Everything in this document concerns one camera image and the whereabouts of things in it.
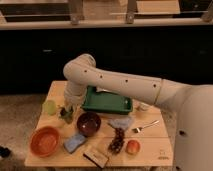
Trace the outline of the cloth-covered white gripper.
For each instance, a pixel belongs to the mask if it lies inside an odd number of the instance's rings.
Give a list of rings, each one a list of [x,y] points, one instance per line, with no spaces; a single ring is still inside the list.
[[[75,111],[78,105],[83,103],[83,95],[74,95],[68,89],[64,91],[64,106],[67,111]]]

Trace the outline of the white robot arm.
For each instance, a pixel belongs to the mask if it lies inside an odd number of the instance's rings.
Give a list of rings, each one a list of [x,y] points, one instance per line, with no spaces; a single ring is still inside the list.
[[[81,104],[88,86],[142,101],[177,116],[173,171],[213,171],[213,85],[190,85],[162,78],[106,71],[82,54],[63,68],[64,97]]]

